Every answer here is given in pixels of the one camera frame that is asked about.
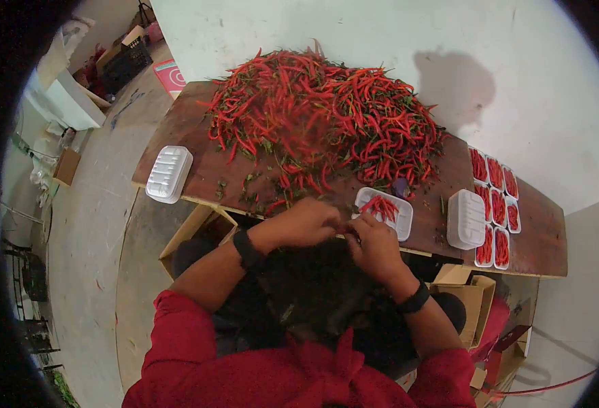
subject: purple object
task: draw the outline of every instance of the purple object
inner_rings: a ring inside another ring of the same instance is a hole
[[[405,199],[410,194],[409,181],[403,177],[396,179],[392,184],[392,192],[395,197]]]

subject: pile of red chili peppers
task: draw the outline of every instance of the pile of red chili peppers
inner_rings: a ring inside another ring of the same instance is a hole
[[[392,201],[385,199],[380,195],[372,197],[371,200],[369,200],[359,209],[361,213],[364,213],[367,210],[370,210],[370,214],[373,216],[376,214],[381,214],[381,219],[384,222],[386,219],[396,222],[395,214],[399,212],[397,206]]]
[[[346,176],[343,170],[377,189],[398,177],[411,189],[438,178],[432,160],[450,135],[430,117],[433,106],[418,102],[412,86],[387,78],[383,68],[346,68],[316,48],[259,50],[214,80],[209,138],[230,151],[228,163],[238,152],[255,162],[274,155],[284,195],[274,205],[287,206],[332,190],[329,181]]]

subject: plastic crate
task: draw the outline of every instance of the plastic crate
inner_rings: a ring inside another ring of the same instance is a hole
[[[138,37],[105,65],[100,76],[105,91],[116,94],[151,63],[146,44]]]

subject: foam tray with chili peppers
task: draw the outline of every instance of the foam tray with chili peppers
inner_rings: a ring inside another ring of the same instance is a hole
[[[494,228],[494,235],[495,268],[506,270],[510,264],[510,235],[500,226]]]
[[[477,149],[469,148],[469,157],[472,161],[472,176],[474,179],[481,183],[490,183],[485,155]]]
[[[519,190],[517,190],[517,178],[510,167],[501,165],[504,174],[504,183],[506,184],[506,194],[515,200],[519,200]]]
[[[475,250],[474,264],[480,268],[489,268],[495,259],[495,248],[493,240],[493,228],[491,225],[486,224],[485,226],[485,240],[483,245],[477,247]]]
[[[490,224],[492,222],[492,204],[490,202],[490,187],[486,184],[474,181],[474,192],[481,196],[483,199],[483,206],[485,207],[485,222]]]
[[[490,185],[501,192],[505,191],[506,184],[504,183],[503,169],[501,168],[501,163],[499,162],[499,160],[488,155],[485,155],[485,159],[487,160],[487,172],[490,178]]]
[[[398,241],[405,241],[409,238],[413,222],[413,207],[408,201],[370,187],[362,187],[356,194],[354,205],[359,208],[360,212],[367,211],[377,220],[393,228],[397,232]],[[358,216],[359,214],[353,214],[352,218]]]
[[[490,202],[492,205],[492,222],[501,228],[506,228],[506,196],[498,189],[490,187]]]
[[[521,232],[521,217],[519,216],[519,206],[517,200],[509,195],[506,196],[506,216],[508,219],[508,231],[511,234]]]

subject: black watch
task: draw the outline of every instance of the black watch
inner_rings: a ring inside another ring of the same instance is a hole
[[[429,288],[427,288],[426,283],[420,279],[420,287],[418,290],[408,299],[398,304],[397,309],[404,315],[419,312],[429,299],[429,296],[431,296]]]
[[[247,236],[247,230],[238,230],[232,238],[234,247],[241,256],[241,267],[245,273],[253,273],[261,270],[266,256],[260,251],[257,251],[252,245],[250,237]]]

